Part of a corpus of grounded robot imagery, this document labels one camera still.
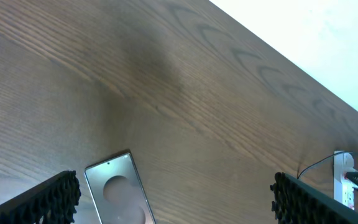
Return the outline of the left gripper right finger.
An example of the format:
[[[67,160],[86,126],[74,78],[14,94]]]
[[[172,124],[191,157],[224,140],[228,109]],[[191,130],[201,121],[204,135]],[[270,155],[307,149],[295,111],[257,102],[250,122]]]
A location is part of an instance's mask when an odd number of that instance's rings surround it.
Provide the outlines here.
[[[279,223],[358,224],[358,212],[286,173],[275,174],[270,190]]]

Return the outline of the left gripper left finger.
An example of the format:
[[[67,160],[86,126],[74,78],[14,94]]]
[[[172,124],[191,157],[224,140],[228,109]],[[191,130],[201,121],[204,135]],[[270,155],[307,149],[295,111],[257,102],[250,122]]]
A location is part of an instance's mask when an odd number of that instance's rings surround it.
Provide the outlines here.
[[[74,223],[81,197],[74,170],[65,170],[0,204],[0,224]]]

